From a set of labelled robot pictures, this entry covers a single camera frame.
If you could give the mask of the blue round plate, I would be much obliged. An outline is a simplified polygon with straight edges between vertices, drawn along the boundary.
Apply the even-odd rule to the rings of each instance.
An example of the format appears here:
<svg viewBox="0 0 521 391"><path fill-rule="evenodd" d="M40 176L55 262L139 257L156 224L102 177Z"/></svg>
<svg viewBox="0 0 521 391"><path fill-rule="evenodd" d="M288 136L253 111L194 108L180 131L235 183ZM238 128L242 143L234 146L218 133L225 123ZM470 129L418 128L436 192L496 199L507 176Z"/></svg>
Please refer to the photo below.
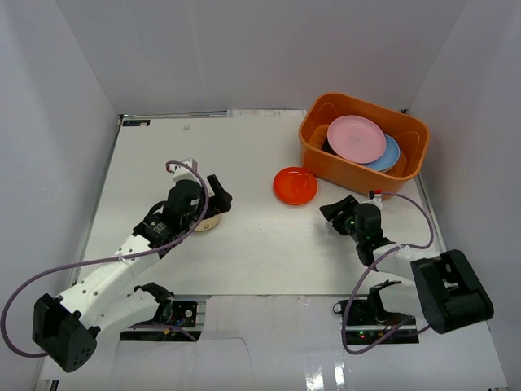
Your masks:
<svg viewBox="0 0 521 391"><path fill-rule="evenodd" d="M386 147L384 153L377 160L365 164L366 168L386 173L398 162L401 150L397 141L388 134L385 135L385 140Z"/></svg>

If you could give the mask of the pink round plate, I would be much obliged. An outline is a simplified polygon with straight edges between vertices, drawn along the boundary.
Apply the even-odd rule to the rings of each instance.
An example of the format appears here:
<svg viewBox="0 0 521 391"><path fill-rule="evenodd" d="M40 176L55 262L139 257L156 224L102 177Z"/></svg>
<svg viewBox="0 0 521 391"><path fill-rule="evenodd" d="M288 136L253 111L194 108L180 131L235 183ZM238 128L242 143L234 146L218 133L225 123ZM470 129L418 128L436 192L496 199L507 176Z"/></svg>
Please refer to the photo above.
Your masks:
<svg viewBox="0 0 521 391"><path fill-rule="evenodd" d="M383 131L362 116L336 118L328 127L326 139L338 156L361 165L379 159L386 149Z"/></svg>

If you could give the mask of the black floral square plate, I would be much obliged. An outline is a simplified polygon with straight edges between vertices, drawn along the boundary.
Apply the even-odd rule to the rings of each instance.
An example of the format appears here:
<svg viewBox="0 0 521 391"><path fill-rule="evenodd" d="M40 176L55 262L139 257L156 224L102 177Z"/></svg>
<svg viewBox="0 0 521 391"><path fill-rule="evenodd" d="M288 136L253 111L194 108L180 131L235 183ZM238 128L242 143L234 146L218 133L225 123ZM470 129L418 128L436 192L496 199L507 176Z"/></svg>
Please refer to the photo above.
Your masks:
<svg viewBox="0 0 521 391"><path fill-rule="evenodd" d="M331 147L331 145L329 144L328 142L328 139L325 138L324 139L324 142L322 144L322 150L330 155L333 155L333 156L336 156L336 152L333 150L333 148Z"/></svg>

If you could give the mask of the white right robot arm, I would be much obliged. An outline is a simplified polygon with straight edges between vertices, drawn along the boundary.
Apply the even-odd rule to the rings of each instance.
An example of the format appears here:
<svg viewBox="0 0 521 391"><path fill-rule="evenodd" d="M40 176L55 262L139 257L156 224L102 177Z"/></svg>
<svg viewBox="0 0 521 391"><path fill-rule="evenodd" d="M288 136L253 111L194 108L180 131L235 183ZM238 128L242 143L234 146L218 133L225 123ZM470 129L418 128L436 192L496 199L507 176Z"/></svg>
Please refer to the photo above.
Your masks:
<svg viewBox="0 0 521 391"><path fill-rule="evenodd" d="M349 195L320 207L322 216L342 236L350 237L368 272L397 276L370 290L369 318L379 325L403 315L423 317L439 334L491 319L492 300L466 255L457 249L431 250L431 242L398 244L382 228L382 191L366 201Z"/></svg>

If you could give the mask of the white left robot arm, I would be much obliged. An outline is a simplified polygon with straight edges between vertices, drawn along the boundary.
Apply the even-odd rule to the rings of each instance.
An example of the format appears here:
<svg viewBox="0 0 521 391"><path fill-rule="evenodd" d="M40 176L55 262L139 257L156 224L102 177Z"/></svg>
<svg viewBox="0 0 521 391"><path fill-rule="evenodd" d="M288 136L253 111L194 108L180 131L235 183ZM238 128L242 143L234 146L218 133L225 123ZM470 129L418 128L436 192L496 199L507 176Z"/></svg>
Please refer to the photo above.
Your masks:
<svg viewBox="0 0 521 391"><path fill-rule="evenodd" d="M217 176L204 188L191 175L178 179L168 197L154 205L120 246L115 261L101 265L71 288L34 306L33 340L65 372L85 365L99 335L136 324L161 327L172 315L174 295L157 283L136 278L162 260L206 219L227 213L232 196ZM134 285L128 296L123 291Z"/></svg>

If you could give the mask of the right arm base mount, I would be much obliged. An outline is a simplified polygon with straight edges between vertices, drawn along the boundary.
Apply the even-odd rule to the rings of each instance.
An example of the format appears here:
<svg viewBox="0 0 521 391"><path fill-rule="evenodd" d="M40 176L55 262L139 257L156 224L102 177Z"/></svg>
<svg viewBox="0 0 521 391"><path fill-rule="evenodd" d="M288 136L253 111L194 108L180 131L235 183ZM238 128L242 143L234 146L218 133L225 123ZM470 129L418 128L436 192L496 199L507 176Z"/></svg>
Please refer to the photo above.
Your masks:
<svg viewBox="0 0 521 391"><path fill-rule="evenodd" d="M365 297L353 301L350 309L345 338L349 345L370 345L386 335L399 322L407 319L400 313L386 313L383 321L373 314L374 306ZM410 318L395 334L387 338L384 345L414 345L419 343L418 328L415 318Z"/></svg>

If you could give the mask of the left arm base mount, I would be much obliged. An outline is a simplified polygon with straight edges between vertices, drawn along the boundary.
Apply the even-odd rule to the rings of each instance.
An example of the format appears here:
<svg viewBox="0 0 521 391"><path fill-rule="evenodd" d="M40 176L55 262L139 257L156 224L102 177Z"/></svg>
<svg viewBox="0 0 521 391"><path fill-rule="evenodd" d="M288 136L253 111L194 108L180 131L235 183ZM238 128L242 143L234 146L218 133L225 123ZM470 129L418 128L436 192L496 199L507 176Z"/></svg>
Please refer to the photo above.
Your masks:
<svg viewBox="0 0 521 391"><path fill-rule="evenodd" d="M160 315L120 334L120 341L197 342L205 318L202 301L174 301Z"/></svg>

